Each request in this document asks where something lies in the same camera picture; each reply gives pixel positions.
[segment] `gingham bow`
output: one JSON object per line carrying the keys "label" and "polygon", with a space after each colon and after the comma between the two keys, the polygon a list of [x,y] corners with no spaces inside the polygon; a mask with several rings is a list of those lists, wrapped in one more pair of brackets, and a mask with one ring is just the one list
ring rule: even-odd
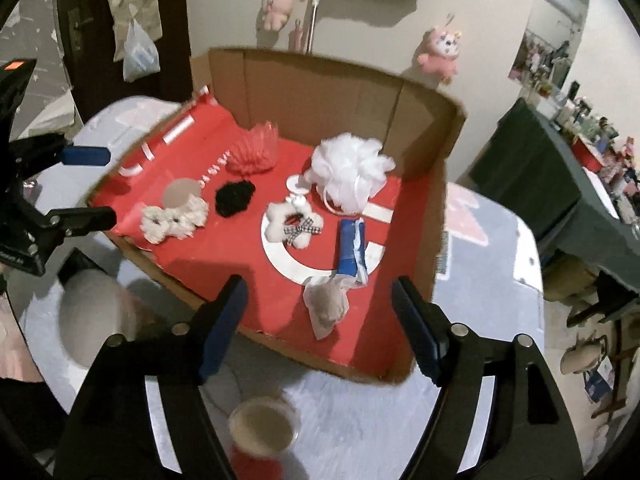
{"label": "gingham bow", "polygon": [[322,228],[315,226],[312,218],[308,216],[303,218],[298,225],[285,225],[284,226],[284,234],[287,235],[284,242],[287,245],[291,245],[293,240],[298,238],[299,234],[302,233],[310,233],[313,235],[319,235],[322,231]]}

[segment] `door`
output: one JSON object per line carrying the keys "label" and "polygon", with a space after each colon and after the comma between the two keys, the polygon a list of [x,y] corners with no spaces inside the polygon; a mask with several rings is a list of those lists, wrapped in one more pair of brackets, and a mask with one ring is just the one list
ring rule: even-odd
{"label": "door", "polygon": [[[113,18],[107,0],[57,0],[60,41],[76,107],[84,122],[107,105],[133,95],[186,101],[192,91],[186,0],[159,0],[162,38],[156,41],[160,72],[125,83],[122,61],[113,62]],[[72,48],[69,12],[79,18]]]}

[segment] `orange sticker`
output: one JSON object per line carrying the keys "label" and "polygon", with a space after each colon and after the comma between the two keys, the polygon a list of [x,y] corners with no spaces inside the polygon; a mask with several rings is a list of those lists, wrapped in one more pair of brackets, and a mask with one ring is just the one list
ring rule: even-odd
{"label": "orange sticker", "polygon": [[23,61],[12,61],[7,66],[4,67],[5,70],[15,70],[19,66],[24,65]]}

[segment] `table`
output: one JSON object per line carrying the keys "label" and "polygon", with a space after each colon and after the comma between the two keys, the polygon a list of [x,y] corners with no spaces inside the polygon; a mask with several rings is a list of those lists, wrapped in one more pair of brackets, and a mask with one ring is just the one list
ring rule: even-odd
{"label": "table", "polygon": [[[107,146],[117,160],[177,106],[150,98],[117,102],[84,127],[76,144]],[[38,180],[43,189],[36,206],[48,210],[82,202],[113,165],[49,168]],[[103,234],[66,240],[50,258],[42,278],[12,271],[8,290],[31,354],[66,411],[71,409],[86,369],[68,357],[60,341],[58,313],[63,288],[56,273],[76,246],[170,321],[185,320],[192,314],[131,262],[123,260]],[[450,185],[444,250],[433,301],[452,322],[467,323],[481,336],[511,340],[526,332],[543,349],[542,277],[530,229],[505,208]],[[478,459],[493,382],[491,378],[483,381],[462,469],[473,466]],[[146,378],[146,390],[162,463],[180,471],[154,378]],[[220,373],[201,390],[227,453],[231,440],[226,418],[241,400],[273,394],[289,398],[300,410],[302,430],[292,451],[281,460],[286,479],[399,478],[438,396],[438,389],[417,369],[398,385],[356,384],[310,370],[239,335]]]}
{"label": "table", "polygon": [[607,211],[571,148],[524,100],[500,120],[470,177],[480,194],[527,223],[541,254],[572,254],[640,292],[640,240]]}

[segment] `pink plush toy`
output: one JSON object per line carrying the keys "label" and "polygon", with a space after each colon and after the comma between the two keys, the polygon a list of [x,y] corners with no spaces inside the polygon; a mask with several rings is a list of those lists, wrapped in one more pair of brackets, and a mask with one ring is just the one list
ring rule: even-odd
{"label": "pink plush toy", "polygon": [[289,21],[293,6],[299,0],[264,0],[264,30],[279,31]]}
{"label": "pink plush toy", "polygon": [[458,42],[460,32],[451,34],[443,28],[434,28],[429,34],[427,52],[418,56],[418,63],[427,74],[439,74],[444,84],[458,73]]}

